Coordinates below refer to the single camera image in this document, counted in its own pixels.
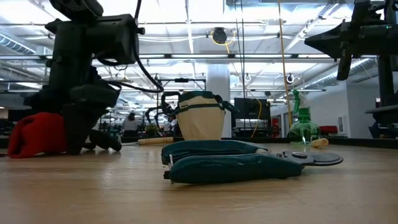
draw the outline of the red cloth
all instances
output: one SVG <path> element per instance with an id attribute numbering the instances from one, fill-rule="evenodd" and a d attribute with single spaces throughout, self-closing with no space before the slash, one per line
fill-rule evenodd
<path id="1" fill-rule="evenodd" d="M 319 126 L 321 133 L 329 134 L 329 133 L 338 133 L 337 126 Z"/>
<path id="2" fill-rule="evenodd" d="M 12 131 L 7 155 L 28 158 L 38 153 L 62 153 L 67 150 L 62 115 L 41 112 L 20 120 Z"/>

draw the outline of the ceiling duct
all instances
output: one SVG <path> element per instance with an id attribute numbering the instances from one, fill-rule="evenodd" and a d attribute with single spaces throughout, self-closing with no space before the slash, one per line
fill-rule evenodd
<path id="1" fill-rule="evenodd" d="M 377 65 L 376 59 L 370 59 L 370 58 L 362 59 L 362 61 L 358 60 L 357 62 L 353 62 L 351 64 L 351 70 L 349 71 L 349 76 L 371 69 L 376 65 Z M 315 88 L 318 85 L 327 86 L 331 83 L 334 83 L 336 82 L 337 71 L 338 71 L 338 65 L 316 76 L 315 78 L 313 78 L 308 82 L 309 84 L 306 84 L 303 87 Z"/>
<path id="2" fill-rule="evenodd" d="M 16 41 L 16 38 L 12 38 L 10 35 L 0 34 L 0 45 L 23 55 L 33 55 L 36 53 L 35 50 Z"/>
<path id="3" fill-rule="evenodd" d="M 266 4 L 277 4 L 275 0 L 225 0 L 225 4 L 227 6 L 234 7 L 234 2 L 236 1 L 236 7 L 240 7 L 242 4 L 243 6 L 264 6 Z M 353 4 L 354 0 L 289 0 L 287 2 L 282 2 L 282 4 L 305 4 L 305 3 L 314 3 L 314 4 Z"/>

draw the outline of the person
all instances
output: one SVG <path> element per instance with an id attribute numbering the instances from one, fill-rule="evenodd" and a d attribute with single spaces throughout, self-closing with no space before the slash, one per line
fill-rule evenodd
<path id="1" fill-rule="evenodd" d="M 138 125 L 135 118 L 135 113 L 130 113 L 127 118 L 124 119 L 122 127 L 124 130 L 124 137 L 136 137 Z"/>

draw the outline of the fluorescent light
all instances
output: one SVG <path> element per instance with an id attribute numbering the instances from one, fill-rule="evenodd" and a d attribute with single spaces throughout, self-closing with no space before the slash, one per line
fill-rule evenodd
<path id="1" fill-rule="evenodd" d="M 361 58 L 377 58 L 377 55 L 362 55 Z"/>
<path id="2" fill-rule="evenodd" d="M 36 89 L 41 89 L 43 86 L 39 85 L 37 83 L 24 83 L 24 82 L 20 82 L 20 83 L 16 83 L 18 85 L 22 85 L 22 86 L 26 86 L 26 87 L 30 87 L 30 88 L 36 88 Z"/>
<path id="3" fill-rule="evenodd" d="M 3 90 L 9 93 L 37 93 L 39 90 Z"/>
<path id="4" fill-rule="evenodd" d="M 140 55 L 139 58 L 141 59 L 147 59 L 147 58 L 164 58 L 164 55 Z"/>
<path id="5" fill-rule="evenodd" d="M 330 58 L 329 55 L 325 54 L 300 54 L 298 55 L 299 58 Z"/>
<path id="6" fill-rule="evenodd" d="M 172 58 L 228 58 L 227 54 L 173 54 Z"/>
<path id="7" fill-rule="evenodd" d="M 36 55 L 26 56 L 26 55 L 18 55 L 18 56 L 2 56 L 0 55 L 0 60 L 39 60 L 40 57 Z"/>
<path id="8" fill-rule="evenodd" d="M 240 121 L 262 121 L 258 119 L 239 119 Z"/>
<path id="9" fill-rule="evenodd" d="M 233 89 L 231 91 L 243 91 L 240 89 Z M 248 89 L 246 91 L 276 91 L 276 92 L 285 92 L 286 90 L 284 89 L 263 89 L 263 88 L 256 88 L 256 89 Z M 302 92 L 308 92 L 308 91 L 326 91 L 324 89 L 320 89 L 320 90 L 316 90 L 316 89 L 312 89 L 312 90 L 297 90 L 297 91 L 302 91 Z"/>
<path id="10" fill-rule="evenodd" d="M 237 58 L 243 57 L 243 54 L 237 54 L 235 55 Z M 266 54 L 266 55 L 261 55 L 261 54 L 244 54 L 245 58 L 282 58 L 281 54 Z M 291 54 L 285 55 L 285 58 L 290 58 L 292 57 Z"/>

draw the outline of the black cable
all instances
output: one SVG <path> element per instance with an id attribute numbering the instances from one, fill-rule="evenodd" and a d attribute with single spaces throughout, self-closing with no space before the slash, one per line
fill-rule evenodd
<path id="1" fill-rule="evenodd" d="M 140 9 L 141 9 L 141 1 L 142 1 L 142 0 L 138 0 L 138 1 L 137 1 L 136 13 L 134 14 L 134 18 L 135 18 L 136 20 L 138 20 L 139 11 L 140 11 Z"/>
<path id="2" fill-rule="evenodd" d="M 137 1 L 137 7 L 136 7 L 136 13 L 135 13 L 135 20 L 137 20 L 138 15 L 139 15 L 139 11 L 141 8 L 141 1 L 142 0 L 138 0 Z M 134 58 L 137 60 L 137 64 L 138 66 L 141 68 L 142 72 L 144 73 L 144 75 L 149 79 L 149 81 L 154 84 L 156 86 L 156 90 L 151 90 L 151 89 L 145 89 L 145 88 L 141 88 L 141 87 L 137 87 L 137 86 L 133 86 L 127 83 L 122 83 L 122 82 L 117 82 L 117 81 L 109 81 L 109 83 L 113 83 L 113 85 L 115 83 L 118 83 L 119 85 L 122 86 L 126 86 L 135 90 L 139 90 L 139 91 L 143 91 L 143 92 L 147 92 L 147 93 L 162 93 L 164 91 L 164 88 L 162 85 L 160 85 L 156 80 L 154 80 L 152 78 L 152 76 L 149 74 L 149 72 L 145 69 L 144 65 L 142 64 L 139 55 L 138 55 L 138 49 L 137 49 L 137 45 L 136 45 L 136 41 L 138 41 L 138 38 L 132 37 L 132 53 Z M 110 62 L 109 60 L 105 60 L 103 58 L 98 58 L 98 61 L 103 63 L 104 65 L 108 65 L 108 66 L 118 66 L 121 65 L 120 63 L 117 62 Z"/>
<path id="3" fill-rule="evenodd" d="M 236 11 L 236 1 L 234 0 L 234 7 L 235 7 L 235 13 Z M 238 18 L 235 17 L 236 21 L 236 37 L 238 38 L 238 49 L 239 49 L 239 61 L 241 62 L 241 75 L 242 75 L 242 85 L 243 85 L 243 101 L 244 101 L 244 111 L 243 114 L 246 115 L 246 93 L 244 91 L 244 72 L 243 72 L 243 62 L 242 62 L 242 54 L 241 54 L 241 41 L 239 39 L 239 24 L 238 24 Z M 243 118 L 243 130 L 246 131 L 246 116 Z"/>
<path id="4" fill-rule="evenodd" d="M 241 0 L 241 12 L 242 12 L 242 49 L 243 49 L 243 54 L 241 54 L 241 58 L 242 58 L 242 61 L 243 61 L 242 77 L 243 77 L 243 81 L 244 81 L 244 74 L 246 73 L 246 70 L 245 70 L 245 63 L 244 63 L 245 51 L 244 51 L 244 21 L 243 21 L 243 3 L 242 3 L 242 0 Z M 252 130 L 253 127 L 251 125 L 250 118 L 249 118 L 249 125 L 250 125 L 250 130 Z"/>

